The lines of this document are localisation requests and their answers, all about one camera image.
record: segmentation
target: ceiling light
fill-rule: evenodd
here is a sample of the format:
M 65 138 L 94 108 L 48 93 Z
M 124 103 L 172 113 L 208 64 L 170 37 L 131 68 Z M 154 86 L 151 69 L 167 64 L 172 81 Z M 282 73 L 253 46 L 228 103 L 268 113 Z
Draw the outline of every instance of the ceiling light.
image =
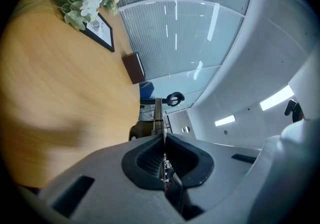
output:
M 211 24 L 210 24 L 210 28 L 209 28 L 209 32 L 208 32 L 208 37 L 207 37 L 207 39 L 209 41 L 212 40 L 212 36 L 214 35 L 213 32 L 215 31 L 215 27 L 216 27 L 215 24 L 217 23 L 220 4 L 215 4 L 213 9 L 214 10 L 213 10 L 213 13 L 212 13 Z
M 225 124 L 228 124 L 228 123 L 231 123 L 234 121 L 236 121 L 236 119 L 235 119 L 234 115 L 232 115 L 230 117 L 215 121 L 215 126 L 225 125 Z
M 176 0 L 175 0 L 175 9 L 176 9 L 175 10 L 175 17 L 176 17 L 175 19 L 178 20 L 178 3 Z
M 284 89 L 281 89 L 278 93 L 274 94 L 273 96 L 269 97 L 268 99 L 262 101 L 260 106 L 263 111 L 270 109 L 271 107 L 276 106 L 279 103 L 287 100 L 288 98 L 292 97 L 294 92 L 292 91 L 291 87 L 288 85 Z

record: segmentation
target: round table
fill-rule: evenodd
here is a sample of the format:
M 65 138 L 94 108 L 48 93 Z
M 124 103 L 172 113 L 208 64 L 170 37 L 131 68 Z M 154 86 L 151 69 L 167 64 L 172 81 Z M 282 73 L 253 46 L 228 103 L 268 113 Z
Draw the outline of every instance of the round table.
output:
M 113 53 L 51 6 L 27 7 L 2 35 L 1 155 L 18 184 L 41 188 L 91 152 L 128 141 L 140 107 L 122 63 L 132 49 L 121 15 L 100 13 Z

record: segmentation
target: curved white wall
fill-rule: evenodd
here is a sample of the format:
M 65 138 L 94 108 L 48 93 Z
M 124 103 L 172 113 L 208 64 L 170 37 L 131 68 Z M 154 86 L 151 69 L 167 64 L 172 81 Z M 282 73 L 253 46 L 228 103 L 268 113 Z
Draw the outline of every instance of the curved white wall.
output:
M 187 111 L 197 139 L 261 148 L 268 136 L 280 134 L 292 122 L 291 116 L 284 115 L 287 102 L 265 112 L 259 103 L 284 88 L 297 73 L 319 39 L 319 21 L 301 0 L 266 0 L 261 5 L 244 45 L 239 42 L 241 30 L 232 50 L 238 51 L 237 57 L 228 72 L 220 77 L 218 73 L 211 91 Z M 215 127 L 216 120 L 230 115 L 235 115 L 235 122 Z

